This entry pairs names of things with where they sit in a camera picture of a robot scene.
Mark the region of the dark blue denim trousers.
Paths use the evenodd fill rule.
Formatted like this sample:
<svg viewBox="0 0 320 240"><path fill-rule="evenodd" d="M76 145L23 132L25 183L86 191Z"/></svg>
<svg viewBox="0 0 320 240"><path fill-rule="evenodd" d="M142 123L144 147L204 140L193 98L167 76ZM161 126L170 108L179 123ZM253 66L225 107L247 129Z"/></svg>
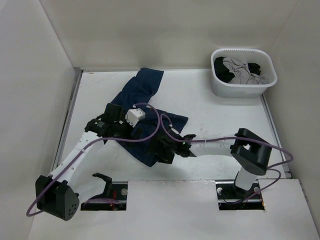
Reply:
<svg viewBox="0 0 320 240"><path fill-rule="evenodd" d="M132 77L110 102L111 104L123 107L127 112L134 104L148 103L150 99L157 93L164 72L160 70L141 68L136 76ZM145 117L138 122L131 135L141 130L141 134L137 137L143 139L151 135L158 124L158 118L154 110L142 105L139 107L145 112ZM156 153L148 152L152 140L148 139L144 142L129 143L120 141L119 144L128 151L134 158L148 167L152 167L160 161L160 157Z"/></svg>

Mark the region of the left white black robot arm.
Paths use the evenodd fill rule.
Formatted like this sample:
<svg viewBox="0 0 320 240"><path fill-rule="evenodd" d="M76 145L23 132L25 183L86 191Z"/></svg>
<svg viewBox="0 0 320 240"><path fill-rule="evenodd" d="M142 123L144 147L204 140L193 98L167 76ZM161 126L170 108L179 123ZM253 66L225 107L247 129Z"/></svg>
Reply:
<svg viewBox="0 0 320 240"><path fill-rule="evenodd" d="M132 132L146 116L143 106L144 103L136 103L125 110L120 105L109 103L103 114L86 124L82 136L68 156L49 175L40 175L36 180L33 205L39 213L68 221L87 203L119 203L112 196L111 177L96 172L82 181L81 175L107 141L140 142Z"/></svg>

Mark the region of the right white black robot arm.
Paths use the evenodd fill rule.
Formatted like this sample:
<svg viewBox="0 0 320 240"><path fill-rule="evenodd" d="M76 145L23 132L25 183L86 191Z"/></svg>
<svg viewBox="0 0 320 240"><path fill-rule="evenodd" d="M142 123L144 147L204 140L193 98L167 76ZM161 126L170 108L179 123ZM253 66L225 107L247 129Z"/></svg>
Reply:
<svg viewBox="0 0 320 240"><path fill-rule="evenodd" d="M195 134L181 136L174 128L161 130L151 138L147 152L155 154L159 158L157 161L164 164L171 164L176 155L183 158L232 157L241 166L231 189L235 198L246 199L252 195L257 177L267 172L272 151L270 144L246 128L240 128L235 139L227 137L218 141L198 141L195 137Z"/></svg>

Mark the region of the black garment in basket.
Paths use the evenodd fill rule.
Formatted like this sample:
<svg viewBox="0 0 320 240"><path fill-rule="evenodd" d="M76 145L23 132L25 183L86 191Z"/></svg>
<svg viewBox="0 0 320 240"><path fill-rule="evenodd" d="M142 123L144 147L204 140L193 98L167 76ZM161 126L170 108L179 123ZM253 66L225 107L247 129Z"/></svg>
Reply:
<svg viewBox="0 0 320 240"><path fill-rule="evenodd" d="M219 80L221 80L224 83L227 83L228 80L228 69L223 65L223 59L225 57L217 57L214 60L213 66L214 66L214 71L216 76L218 77Z"/></svg>

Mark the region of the white plastic laundry basket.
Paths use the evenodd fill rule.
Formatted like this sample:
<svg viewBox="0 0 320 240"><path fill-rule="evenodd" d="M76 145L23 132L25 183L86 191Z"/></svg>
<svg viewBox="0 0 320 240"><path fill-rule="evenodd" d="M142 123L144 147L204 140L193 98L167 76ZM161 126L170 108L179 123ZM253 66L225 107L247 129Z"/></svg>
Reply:
<svg viewBox="0 0 320 240"><path fill-rule="evenodd" d="M225 98L255 98L278 81L270 56L251 48L220 48L210 57L211 88Z"/></svg>

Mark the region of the grey crumpled garment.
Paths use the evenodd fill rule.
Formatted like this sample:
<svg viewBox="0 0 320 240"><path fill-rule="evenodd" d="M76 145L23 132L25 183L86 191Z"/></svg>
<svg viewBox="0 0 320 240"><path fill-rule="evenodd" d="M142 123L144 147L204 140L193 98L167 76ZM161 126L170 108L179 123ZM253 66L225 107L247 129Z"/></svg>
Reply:
<svg viewBox="0 0 320 240"><path fill-rule="evenodd" d="M266 75L261 74L261 66L257 63L238 61L231 57L225 57L222 63L228 70L228 84L266 85L269 83Z"/></svg>

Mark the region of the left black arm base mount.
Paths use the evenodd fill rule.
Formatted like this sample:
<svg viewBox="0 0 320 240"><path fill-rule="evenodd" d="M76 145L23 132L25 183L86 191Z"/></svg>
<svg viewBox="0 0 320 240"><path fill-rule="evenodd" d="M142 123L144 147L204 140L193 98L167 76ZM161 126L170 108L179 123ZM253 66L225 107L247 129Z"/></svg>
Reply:
<svg viewBox="0 0 320 240"><path fill-rule="evenodd" d="M126 211L128 198L128 182L113 181L111 177L101 173L92 175L95 180L102 182L103 191L88 197L81 204L81 211Z"/></svg>

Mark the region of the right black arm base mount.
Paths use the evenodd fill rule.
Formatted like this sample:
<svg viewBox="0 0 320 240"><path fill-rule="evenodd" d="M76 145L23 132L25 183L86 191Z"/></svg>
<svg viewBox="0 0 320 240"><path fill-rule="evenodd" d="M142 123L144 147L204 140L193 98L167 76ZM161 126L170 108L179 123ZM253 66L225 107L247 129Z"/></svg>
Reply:
<svg viewBox="0 0 320 240"><path fill-rule="evenodd" d="M250 190L236 187L232 181L217 182L215 184L218 208L220 211L265 210L260 185L256 181Z"/></svg>

